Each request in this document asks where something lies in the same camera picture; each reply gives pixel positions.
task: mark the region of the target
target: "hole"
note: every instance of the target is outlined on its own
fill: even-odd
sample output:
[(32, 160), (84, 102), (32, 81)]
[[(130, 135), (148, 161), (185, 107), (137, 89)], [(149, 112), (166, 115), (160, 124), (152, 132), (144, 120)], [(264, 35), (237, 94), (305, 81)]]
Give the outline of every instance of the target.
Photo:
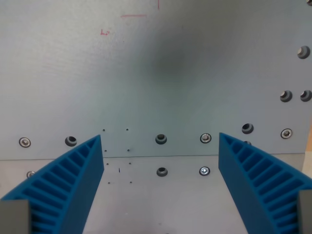
[(246, 130), (246, 129), (249, 129), (249, 127), (250, 127), (250, 124), (248, 124), (248, 123), (246, 123), (246, 124), (243, 125), (243, 129), (245, 129), (245, 130)]
[(159, 134), (159, 135), (157, 135), (157, 138), (159, 140), (163, 140), (165, 138), (165, 135), (164, 134)]
[(164, 167), (160, 167), (157, 169), (157, 175), (160, 176), (160, 177), (164, 177), (168, 174), (168, 170)]
[(74, 138), (73, 136), (68, 136), (67, 138), (65, 138), (65, 144), (70, 147), (73, 147), (77, 145), (77, 139)]
[(254, 130), (254, 126), (251, 123), (246, 123), (242, 127), (243, 134), (250, 134)]
[(73, 136), (70, 136), (68, 139), (69, 139), (70, 141), (76, 141), (76, 138), (74, 138)]
[(167, 142), (167, 137), (164, 134), (158, 134), (155, 138), (155, 141), (158, 145), (162, 145)]
[(282, 94), (281, 94), (281, 97), (282, 97), (282, 98), (285, 98), (286, 96), (287, 96), (286, 91), (283, 91)]
[(285, 90), (282, 92), (282, 94), (280, 95), (279, 99), (282, 101), (282, 102), (289, 102), (293, 97), (293, 94), (291, 91), (289, 90)]
[(301, 99), (303, 102), (310, 101), (311, 98), (312, 98), (312, 92), (311, 92), (311, 90), (305, 90), (305, 91), (303, 91), (303, 93), (300, 95), (300, 99)]
[(307, 91), (303, 91), (303, 93), (300, 95), (300, 97), (305, 98), (307, 94), (308, 94)]

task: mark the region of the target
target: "blue plastic part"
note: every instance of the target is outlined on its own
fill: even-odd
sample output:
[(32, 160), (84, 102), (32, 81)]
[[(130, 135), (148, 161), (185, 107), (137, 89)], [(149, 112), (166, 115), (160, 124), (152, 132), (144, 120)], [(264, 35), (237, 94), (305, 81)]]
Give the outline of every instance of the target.
[(298, 233), (297, 197), (312, 180), (274, 156), (220, 133), (219, 170), (250, 234)]
[(32, 233), (81, 234), (103, 172), (98, 135), (37, 171), (2, 200), (29, 200)]

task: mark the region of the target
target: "recessed bolt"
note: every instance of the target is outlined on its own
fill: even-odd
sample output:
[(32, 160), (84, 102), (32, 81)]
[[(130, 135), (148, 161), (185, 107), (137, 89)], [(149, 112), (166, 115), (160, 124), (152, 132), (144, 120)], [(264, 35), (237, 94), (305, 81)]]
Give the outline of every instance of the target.
[(22, 137), (21, 139), (19, 139), (19, 145), (23, 148), (28, 148), (31, 145), (30, 139)]
[(27, 172), (27, 178), (30, 178), (30, 177), (32, 177), (33, 175), (35, 174), (35, 172), (33, 172), (33, 171), (29, 171), (29, 172)]
[(209, 175), (209, 174), (210, 174), (210, 169), (209, 169), (209, 167), (202, 167), (202, 168), (200, 168), (199, 174), (200, 174), (201, 176), (207, 176), (207, 175)]

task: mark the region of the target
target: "gray metal plate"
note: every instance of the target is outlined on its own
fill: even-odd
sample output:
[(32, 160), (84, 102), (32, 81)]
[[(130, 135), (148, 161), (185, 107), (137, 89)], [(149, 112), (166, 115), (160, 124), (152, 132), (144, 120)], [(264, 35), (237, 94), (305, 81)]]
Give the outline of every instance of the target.
[(0, 159), (56, 158), (67, 136), (97, 134), (105, 157), (215, 155), (219, 132), (304, 152), (312, 56), (296, 53), (311, 22), (305, 0), (2, 0)]

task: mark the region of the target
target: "drilled hole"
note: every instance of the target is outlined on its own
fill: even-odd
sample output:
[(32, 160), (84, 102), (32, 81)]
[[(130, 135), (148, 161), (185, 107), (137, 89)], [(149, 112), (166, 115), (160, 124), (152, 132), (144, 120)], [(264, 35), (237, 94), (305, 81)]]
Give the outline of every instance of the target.
[(302, 98), (305, 98), (307, 96), (307, 91), (303, 91), (303, 93), (300, 95)]
[(243, 134), (250, 134), (254, 130), (254, 126), (251, 123), (246, 123), (242, 127)]
[(70, 147), (73, 147), (73, 146), (77, 145), (77, 139), (73, 136), (68, 136), (65, 139), (65, 144), (70, 146)]
[(167, 142), (167, 137), (164, 134), (158, 134), (155, 138), (155, 141), (158, 145), (162, 145)]
[(248, 123), (246, 123), (246, 124), (244, 124), (244, 126), (243, 126), (243, 129), (249, 129), (249, 127), (250, 127), (250, 124), (248, 124)]

